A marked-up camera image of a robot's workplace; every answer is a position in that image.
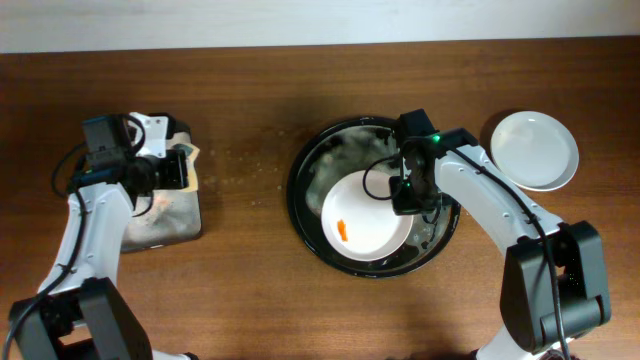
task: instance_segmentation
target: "small white plate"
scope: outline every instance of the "small white plate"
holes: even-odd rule
[[[412,216],[397,216],[391,200],[370,198],[362,188],[364,171],[347,175],[329,191],[322,205],[322,230],[329,244],[340,254],[358,261],[381,259],[396,251],[411,231]],[[389,175],[372,170],[367,189],[377,196],[389,196]],[[343,241],[338,222],[344,222]]]
[[[580,157],[575,139],[558,120],[535,111],[507,116],[491,136],[496,166],[516,185],[551,191],[571,180]]]

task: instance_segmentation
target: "black plate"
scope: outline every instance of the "black plate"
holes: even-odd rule
[[[309,195],[307,190],[312,185],[317,172],[322,171],[317,169],[327,161],[340,165],[331,168],[332,170],[339,169],[336,170],[337,177],[312,185],[313,189],[317,189],[317,185],[322,184],[319,187],[325,191],[318,192],[317,196],[309,195],[309,199],[322,198],[320,202],[323,202],[326,192],[342,176],[365,170],[376,159],[392,155],[397,151],[391,132],[394,123],[394,120],[387,118],[360,117],[331,126],[305,145],[289,173],[287,206],[291,223],[314,254],[334,268],[351,275],[385,278],[413,271],[442,251],[458,224],[460,204],[455,201],[450,206],[442,207],[441,215],[435,225],[430,225],[423,220],[422,216],[416,215],[412,230],[405,243],[391,255],[375,261],[356,261],[346,258],[327,241],[318,213],[321,206],[316,206],[317,201],[307,201]],[[347,149],[344,150],[345,153],[348,149],[359,149],[359,151],[354,156],[341,154],[343,149]],[[399,163],[391,165],[389,168],[393,170],[393,165],[397,168]]]

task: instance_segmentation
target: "wood grain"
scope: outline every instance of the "wood grain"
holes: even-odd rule
[[[501,324],[503,262],[464,210],[434,261],[374,281],[312,255],[279,186],[303,144],[348,116],[425,108],[440,129],[486,138],[500,114],[532,109],[571,130],[581,162],[566,187],[529,195],[567,222],[589,220],[605,244],[613,319],[572,349],[636,359],[638,59],[638,37],[1,56],[0,314],[34,294],[55,258],[67,214],[49,175],[81,141],[80,122],[166,111],[191,125],[203,151],[205,233],[121,258],[120,292],[154,347],[201,359],[476,349]]]

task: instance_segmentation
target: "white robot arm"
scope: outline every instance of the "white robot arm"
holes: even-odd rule
[[[559,231],[558,224],[562,223],[562,219],[544,210],[513,185],[493,165],[482,147],[465,145],[458,150],[474,162],[482,164],[487,171],[508,184],[520,199],[530,206],[547,235]],[[489,234],[503,256],[507,248],[517,244],[517,239],[538,237],[533,226],[527,223],[528,217],[523,214],[516,201],[512,197],[505,196],[502,188],[455,153],[448,152],[446,156],[436,160],[435,180],[436,185],[443,192],[467,209]],[[534,355],[523,350],[503,326],[489,344],[478,350],[476,359],[536,360],[543,355],[544,353]]]
[[[509,181],[464,129],[435,130],[424,110],[400,116],[394,136],[403,173],[390,179],[398,215],[434,211],[443,196],[464,206],[505,256],[505,326],[477,360],[534,360],[611,317],[601,239],[568,225]],[[556,275],[556,265],[565,268]]]
[[[165,146],[174,121],[168,116],[131,113],[85,122],[90,171],[76,174],[58,255],[38,295],[14,304],[10,314],[25,360],[80,359],[87,354],[99,359],[197,359],[193,354],[152,350],[115,289],[122,240],[133,217],[135,198],[149,190],[179,189],[188,183],[184,154]],[[138,127],[133,141],[137,145],[131,145],[131,122]],[[63,274],[67,266],[71,268]],[[27,304],[36,305],[25,311]],[[53,314],[54,319],[43,314]],[[80,326],[89,327],[89,342],[58,342],[58,337]],[[3,356],[8,355],[10,340],[8,337]]]

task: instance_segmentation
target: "black cable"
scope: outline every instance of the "black cable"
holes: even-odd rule
[[[460,152],[458,149],[448,147],[443,145],[443,147],[449,151],[452,151],[464,161],[468,162],[471,166],[476,168],[481,174],[487,176],[489,179],[493,180],[496,184],[498,184],[501,188],[503,188],[522,208],[522,211],[527,215],[529,221],[536,228],[536,231],[540,235],[540,239],[542,240],[544,254],[547,258],[547,265],[549,266],[549,273],[551,275],[551,290],[553,296],[553,309],[556,317],[556,327],[558,331],[558,337],[560,338],[560,346],[562,347],[562,353],[564,355],[565,360],[571,359],[571,354],[569,352],[569,345],[567,344],[567,340],[565,339],[564,334],[564,325],[562,323],[562,313],[560,311],[560,290],[558,288],[558,274],[556,273],[556,264],[553,259],[553,250],[551,248],[551,242],[547,238],[547,235],[544,233],[540,222],[538,221],[538,217],[529,210],[527,205],[520,199],[518,194],[516,194],[513,189],[504,183],[504,181],[500,180],[497,176],[488,171],[484,166],[478,165],[476,162],[471,160],[468,156]]]
[[[364,192],[369,195],[369,197],[371,197],[372,199],[376,199],[376,200],[392,200],[394,199],[396,196],[398,196],[400,194],[400,191],[402,190],[402,185],[398,186],[398,188],[393,192],[393,194],[389,195],[389,196],[376,196],[373,195],[371,192],[369,192],[369,189],[367,189],[367,175],[369,175],[369,171],[371,171],[371,169],[373,169],[376,165],[383,163],[385,161],[390,161],[390,160],[396,160],[398,159],[398,155],[392,155],[380,160],[376,160],[373,164],[371,164],[367,170],[364,171],[364,175],[362,176],[362,188],[364,189]],[[400,180],[404,180],[404,165],[400,164]]]
[[[154,198],[154,194],[153,194],[153,191],[151,191],[151,195],[149,197],[149,205],[147,206],[147,208],[143,212],[141,212],[140,214],[133,215],[133,217],[139,217],[139,216],[142,216],[142,215],[148,213],[149,210],[151,210],[151,208],[153,207],[153,198]]]
[[[69,152],[67,152],[64,157],[58,162],[58,165],[56,165],[55,169],[53,169],[53,172],[51,173],[51,190],[53,190],[53,193],[58,195],[59,197],[65,199],[67,196],[65,193],[63,193],[62,191],[60,191],[58,189],[58,187],[56,186],[56,180],[58,179],[58,173],[60,172],[60,169],[62,169],[62,166],[69,160],[69,158],[71,156],[73,156],[73,154],[75,154],[78,150],[82,149],[83,147],[85,147],[87,145],[86,142],[82,142],[76,146],[74,146],[71,150],[69,150]]]
[[[60,275],[58,275],[58,277],[55,278],[55,280],[53,280],[51,284],[49,284],[46,288],[44,288],[42,291],[36,294],[36,296],[33,298],[31,303],[22,311],[20,316],[18,316],[18,318],[11,323],[11,328],[7,333],[7,338],[5,339],[4,348],[2,350],[2,360],[9,359],[9,350],[11,348],[11,343],[13,341],[13,338],[16,336],[18,329],[20,329],[20,327],[22,326],[24,321],[27,319],[29,314],[31,314],[31,312],[33,312],[40,305],[40,303],[49,295],[49,293],[53,289],[55,289],[58,285],[62,283],[62,281],[64,281],[67,275],[71,273],[71,269],[73,268],[73,265],[75,264],[76,259],[78,258],[78,254],[80,253],[80,247],[82,244],[84,228],[86,225],[87,207],[78,189],[74,190],[74,194],[78,198],[78,204],[80,205],[80,225],[78,226],[78,235],[76,237],[76,243],[73,246],[73,250],[71,251],[71,257],[69,257],[69,262],[67,263],[67,265],[62,266],[62,272],[60,273]]]

